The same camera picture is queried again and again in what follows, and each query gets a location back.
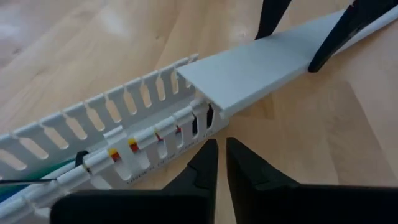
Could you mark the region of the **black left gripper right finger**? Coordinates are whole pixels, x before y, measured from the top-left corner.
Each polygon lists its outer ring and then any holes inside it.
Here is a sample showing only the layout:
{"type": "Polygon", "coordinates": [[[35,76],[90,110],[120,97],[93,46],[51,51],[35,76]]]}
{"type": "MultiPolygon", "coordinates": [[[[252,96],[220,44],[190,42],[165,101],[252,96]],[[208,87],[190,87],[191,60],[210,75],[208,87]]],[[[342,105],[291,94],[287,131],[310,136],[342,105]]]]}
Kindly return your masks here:
{"type": "Polygon", "coordinates": [[[232,137],[226,163],[237,224],[398,224],[398,187],[301,184],[232,137]]]}

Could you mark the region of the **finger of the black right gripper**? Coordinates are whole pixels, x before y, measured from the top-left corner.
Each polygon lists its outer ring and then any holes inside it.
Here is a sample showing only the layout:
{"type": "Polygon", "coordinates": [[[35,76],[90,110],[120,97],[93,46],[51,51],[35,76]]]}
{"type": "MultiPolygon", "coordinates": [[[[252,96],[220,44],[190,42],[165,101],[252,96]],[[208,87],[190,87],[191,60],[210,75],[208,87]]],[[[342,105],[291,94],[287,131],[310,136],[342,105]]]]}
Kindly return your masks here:
{"type": "Polygon", "coordinates": [[[317,50],[308,71],[318,72],[345,43],[397,5],[398,0],[354,0],[317,50]]]}
{"type": "Polygon", "coordinates": [[[263,0],[255,40],[272,35],[292,0],[263,0]]]}

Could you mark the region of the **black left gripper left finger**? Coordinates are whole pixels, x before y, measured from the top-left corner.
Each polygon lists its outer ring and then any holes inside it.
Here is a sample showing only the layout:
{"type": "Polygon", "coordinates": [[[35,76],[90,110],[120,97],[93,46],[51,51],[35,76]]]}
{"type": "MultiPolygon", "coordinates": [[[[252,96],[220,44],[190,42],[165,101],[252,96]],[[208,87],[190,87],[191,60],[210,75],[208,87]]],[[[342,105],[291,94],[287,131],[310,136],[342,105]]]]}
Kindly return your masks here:
{"type": "Polygon", "coordinates": [[[50,224],[214,224],[218,144],[209,139],[160,190],[82,190],[62,197],[50,224]]]}

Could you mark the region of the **white raceway cover strip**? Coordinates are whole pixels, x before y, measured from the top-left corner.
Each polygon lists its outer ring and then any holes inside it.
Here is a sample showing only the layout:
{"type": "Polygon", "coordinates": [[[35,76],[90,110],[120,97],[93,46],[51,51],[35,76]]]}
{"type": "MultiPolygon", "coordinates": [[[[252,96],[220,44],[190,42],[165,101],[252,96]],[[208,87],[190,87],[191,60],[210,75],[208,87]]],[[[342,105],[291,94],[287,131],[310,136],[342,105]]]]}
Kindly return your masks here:
{"type": "Polygon", "coordinates": [[[177,69],[229,118],[306,73],[343,15],[337,11],[177,69]]]}

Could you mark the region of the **black zip tie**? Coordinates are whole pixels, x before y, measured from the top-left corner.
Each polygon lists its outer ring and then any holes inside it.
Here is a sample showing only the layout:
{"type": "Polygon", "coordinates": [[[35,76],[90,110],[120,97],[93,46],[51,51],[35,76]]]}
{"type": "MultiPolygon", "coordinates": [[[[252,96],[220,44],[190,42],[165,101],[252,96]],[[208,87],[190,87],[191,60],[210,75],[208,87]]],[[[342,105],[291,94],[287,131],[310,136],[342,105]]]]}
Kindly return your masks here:
{"type": "MultiPolygon", "coordinates": [[[[75,157],[75,165],[82,165],[83,158],[87,155],[87,151],[80,151],[77,153],[75,157]]],[[[52,179],[24,179],[24,180],[0,180],[0,186],[13,186],[13,185],[29,185],[29,184],[43,184],[47,182],[51,182],[56,180],[56,178],[52,179]]]]}

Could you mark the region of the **white slotted cable raceway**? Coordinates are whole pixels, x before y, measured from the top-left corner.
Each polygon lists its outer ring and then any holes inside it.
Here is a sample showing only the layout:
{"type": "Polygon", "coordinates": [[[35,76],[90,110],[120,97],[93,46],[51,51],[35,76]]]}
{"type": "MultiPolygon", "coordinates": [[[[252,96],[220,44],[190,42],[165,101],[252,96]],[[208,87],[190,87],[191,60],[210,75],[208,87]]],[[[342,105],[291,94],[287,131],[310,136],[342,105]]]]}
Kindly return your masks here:
{"type": "Polygon", "coordinates": [[[0,135],[0,224],[48,224],[52,205],[80,190],[127,189],[228,125],[177,69],[191,55],[0,135]],[[82,165],[78,152],[87,151],[82,165]]]}

